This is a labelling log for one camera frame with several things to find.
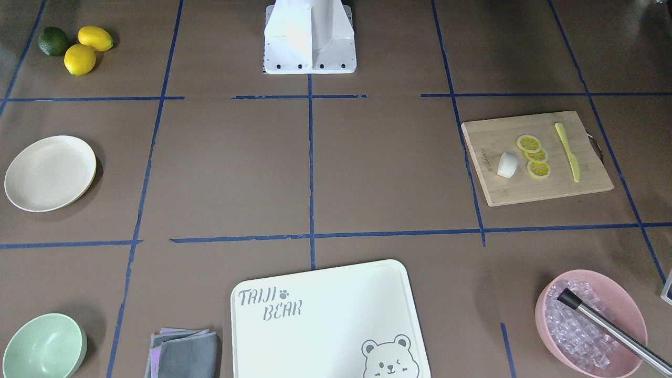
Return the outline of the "lemon slice top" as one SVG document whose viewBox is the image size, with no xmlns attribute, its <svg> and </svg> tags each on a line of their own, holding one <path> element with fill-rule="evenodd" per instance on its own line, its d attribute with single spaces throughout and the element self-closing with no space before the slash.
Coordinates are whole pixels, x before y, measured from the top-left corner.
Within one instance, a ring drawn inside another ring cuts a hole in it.
<svg viewBox="0 0 672 378">
<path fill-rule="evenodd" d="M 524 153 L 536 153 L 541 149 L 540 140 L 530 134 L 524 134 L 516 139 L 516 145 Z"/>
</svg>

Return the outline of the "yellow lemon lower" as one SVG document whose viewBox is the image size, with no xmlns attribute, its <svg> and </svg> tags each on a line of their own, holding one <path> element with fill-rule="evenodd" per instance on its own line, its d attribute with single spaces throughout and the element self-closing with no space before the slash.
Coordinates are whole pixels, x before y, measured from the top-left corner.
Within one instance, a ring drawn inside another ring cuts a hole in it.
<svg viewBox="0 0 672 378">
<path fill-rule="evenodd" d="M 72 45 L 64 55 L 64 65 L 73 76 L 89 73 L 97 63 L 96 53 L 91 46 Z"/>
</svg>

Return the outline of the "yellow lemon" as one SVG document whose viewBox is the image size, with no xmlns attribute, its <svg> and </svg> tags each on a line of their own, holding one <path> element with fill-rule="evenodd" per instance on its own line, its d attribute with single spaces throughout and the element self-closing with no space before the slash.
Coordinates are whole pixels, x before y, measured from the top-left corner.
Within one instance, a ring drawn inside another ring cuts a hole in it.
<svg viewBox="0 0 672 378">
<path fill-rule="evenodd" d="M 73 76 L 89 73 L 97 63 L 96 53 L 91 46 L 72 45 L 64 55 L 64 65 Z"/>
<path fill-rule="evenodd" d="M 84 26 L 79 29 L 78 41 L 98 52 L 108 51 L 114 46 L 111 34 L 98 26 Z"/>
</svg>

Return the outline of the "yellow lemon upper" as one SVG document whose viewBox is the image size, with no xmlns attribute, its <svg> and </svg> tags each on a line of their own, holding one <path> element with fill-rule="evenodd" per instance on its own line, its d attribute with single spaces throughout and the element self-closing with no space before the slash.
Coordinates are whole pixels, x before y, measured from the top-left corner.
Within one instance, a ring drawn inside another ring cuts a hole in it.
<svg viewBox="0 0 672 378">
<path fill-rule="evenodd" d="M 84 26 L 79 29 L 78 41 L 98 52 L 108 51 L 114 46 L 111 34 L 98 26 Z"/>
</svg>

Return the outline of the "grey folded cloth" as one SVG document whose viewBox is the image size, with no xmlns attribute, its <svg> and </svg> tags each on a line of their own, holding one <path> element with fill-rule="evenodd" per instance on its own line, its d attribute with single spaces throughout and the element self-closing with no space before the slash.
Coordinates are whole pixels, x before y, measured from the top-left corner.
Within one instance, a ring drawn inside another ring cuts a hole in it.
<svg viewBox="0 0 672 378">
<path fill-rule="evenodd" d="M 161 328 L 150 338 L 145 377 L 215 377 L 219 338 L 210 329 Z"/>
</svg>

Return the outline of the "pink bowl with ice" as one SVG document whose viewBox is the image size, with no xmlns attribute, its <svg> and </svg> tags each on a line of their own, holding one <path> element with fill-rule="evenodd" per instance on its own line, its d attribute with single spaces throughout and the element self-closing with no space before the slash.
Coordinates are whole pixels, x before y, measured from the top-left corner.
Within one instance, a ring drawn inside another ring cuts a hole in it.
<svg viewBox="0 0 672 378">
<path fill-rule="evenodd" d="M 629 377 L 643 363 L 578 311 L 558 300 L 570 289 L 596 313 L 642 344 L 645 320 L 631 296 L 611 278 L 590 270 L 571 270 L 540 292 L 535 306 L 536 328 L 544 345 L 559 361 L 592 377 Z"/>
</svg>

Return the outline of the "white pole mount base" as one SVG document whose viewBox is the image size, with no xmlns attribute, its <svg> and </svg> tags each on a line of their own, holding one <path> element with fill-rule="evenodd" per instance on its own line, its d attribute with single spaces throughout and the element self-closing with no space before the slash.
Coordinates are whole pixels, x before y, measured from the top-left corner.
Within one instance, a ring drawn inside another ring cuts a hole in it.
<svg viewBox="0 0 672 378">
<path fill-rule="evenodd" d="M 266 8 L 264 38 L 266 74 L 356 71 L 352 9 L 341 1 L 276 1 Z"/>
</svg>

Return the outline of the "lemon slice bottom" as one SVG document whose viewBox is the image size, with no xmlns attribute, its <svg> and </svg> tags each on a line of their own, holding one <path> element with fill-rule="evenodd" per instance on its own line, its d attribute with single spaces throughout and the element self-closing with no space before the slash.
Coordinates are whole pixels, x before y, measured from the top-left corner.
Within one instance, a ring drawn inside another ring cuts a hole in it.
<svg viewBox="0 0 672 378">
<path fill-rule="evenodd" d="M 528 161 L 526 165 L 527 173 L 536 180 L 547 179 L 552 170 L 545 162 Z"/>
</svg>

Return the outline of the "green bowl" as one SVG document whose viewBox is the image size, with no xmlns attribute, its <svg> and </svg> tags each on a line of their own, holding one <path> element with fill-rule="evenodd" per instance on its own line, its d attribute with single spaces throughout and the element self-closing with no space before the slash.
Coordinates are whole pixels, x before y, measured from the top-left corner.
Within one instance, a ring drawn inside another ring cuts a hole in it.
<svg viewBox="0 0 672 378">
<path fill-rule="evenodd" d="M 70 316 L 48 313 L 23 325 L 3 354 L 5 377 L 71 377 L 87 352 L 84 329 Z"/>
</svg>

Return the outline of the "steel muddler black tip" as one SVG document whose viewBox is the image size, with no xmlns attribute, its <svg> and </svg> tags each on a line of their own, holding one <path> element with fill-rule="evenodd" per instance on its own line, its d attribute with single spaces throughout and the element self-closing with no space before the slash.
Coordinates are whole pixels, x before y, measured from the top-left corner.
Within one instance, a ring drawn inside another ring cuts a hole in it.
<svg viewBox="0 0 672 378">
<path fill-rule="evenodd" d="M 643 343 L 640 343 L 636 338 L 632 338 L 631 335 L 624 332 L 624 330 L 599 314 L 590 306 L 586 306 L 586 304 L 584 304 L 583 301 L 570 289 L 564 289 L 559 296 L 557 296 L 556 300 L 578 312 L 596 327 L 602 329 L 604 333 L 617 340 L 623 347 L 627 348 L 639 359 L 650 365 L 651 368 L 654 368 L 665 377 L 671 377 L 670 363 L 667 363 L 665 359 L 660 358 L 660 356 L 646 347 Z"/>
</svg>

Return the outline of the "lemon slice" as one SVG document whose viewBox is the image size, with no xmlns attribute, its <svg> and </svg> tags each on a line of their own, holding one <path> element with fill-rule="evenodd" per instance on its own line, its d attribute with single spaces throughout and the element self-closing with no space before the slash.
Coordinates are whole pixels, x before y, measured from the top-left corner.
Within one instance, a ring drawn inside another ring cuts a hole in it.
<svg viewBox="0 0 672 378">
<path fill-rule="evenodd" d="M 545 162 L 528 161 L 526 165 L 527 173 L 536 180 L 547 179 L 552 170 Z"/>
<path fill-rule="evenodd" d="M 524 157 L 535 164 L 545 164 L 548 161 L 547 151 L 544 148 L 539 148 L 537 151 L 525 152 Z"/>
<path fill-rule="evenodd" d="M 516 145 L 524 153 L 536 153 L 541 149 L 540 140 L 530 134 L 524 134 L 516 139 Z"/>
</svg>

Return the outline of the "lemon slice middle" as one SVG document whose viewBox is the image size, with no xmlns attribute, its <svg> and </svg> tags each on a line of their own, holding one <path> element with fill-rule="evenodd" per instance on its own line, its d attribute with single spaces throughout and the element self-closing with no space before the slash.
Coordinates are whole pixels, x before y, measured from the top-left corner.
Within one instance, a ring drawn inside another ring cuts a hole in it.
<svg viewBox="0 0 672 378">
<path fill-rule="evenodd" d="M 537 151 L 525 152 L 524 157 L 535 164 L 545 164 L 548 161 L 547 151 L 544 148 L 539 148 Z"/>
</svg>

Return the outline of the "white cup rack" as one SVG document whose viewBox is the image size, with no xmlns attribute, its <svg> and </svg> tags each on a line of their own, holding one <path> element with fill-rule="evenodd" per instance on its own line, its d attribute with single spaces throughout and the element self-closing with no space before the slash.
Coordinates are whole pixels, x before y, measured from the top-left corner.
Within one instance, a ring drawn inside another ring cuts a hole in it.
<svg viewBox="0 0 672 378">
<path fill-rule="evenodd" d="M 668 273 L 667 277 L 665 278 L 663 282 L 663 287 L 660 292 L 659 297 L 668 305 L 672 305 L 672 299 L 671 299 L 671 280 L 672 280 L 672 271 Z"/>
</svg>

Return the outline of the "cream round plate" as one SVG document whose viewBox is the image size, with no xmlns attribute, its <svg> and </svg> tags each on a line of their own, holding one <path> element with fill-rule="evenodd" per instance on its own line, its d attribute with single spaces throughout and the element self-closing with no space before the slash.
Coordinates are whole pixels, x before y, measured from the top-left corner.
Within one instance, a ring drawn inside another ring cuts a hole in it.
<svg viewBox="0 0 672 378">
<path fill-rule="evenodd" d="M 41 139 L 10 163 L 3 187 L 9 201 L 27 212 L 50 212 L 84 195 L 98 161 L 86 141 L 69 135 Z"/>
</svg>

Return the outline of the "yellow plastic knife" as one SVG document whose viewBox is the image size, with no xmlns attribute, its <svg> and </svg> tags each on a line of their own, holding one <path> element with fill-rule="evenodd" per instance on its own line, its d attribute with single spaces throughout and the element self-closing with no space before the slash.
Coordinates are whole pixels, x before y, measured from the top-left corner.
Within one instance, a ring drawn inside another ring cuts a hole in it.
<svg viewBox="0 0 672 378">
<path fill-rule="evenodd" d="M 579 167 L 579 162 L 578 158 L 574 155 L 573 151 L 571 150 L 571 146 L 569 144 L 569 139 L 566 134 L 564 125 L 561 122 L 555 122 L 554 123 L 554 128 L 556 129 L 556 133 L 558 137 L 561 140 L 562 148 L 564 148 L 565 155 L 567 157 L 568 163 L 570 165 L 570 169 L 573 175 L 573 180 L 574 182 L 578 183 L 580 182 L 580 167 Z"/>
</svg>

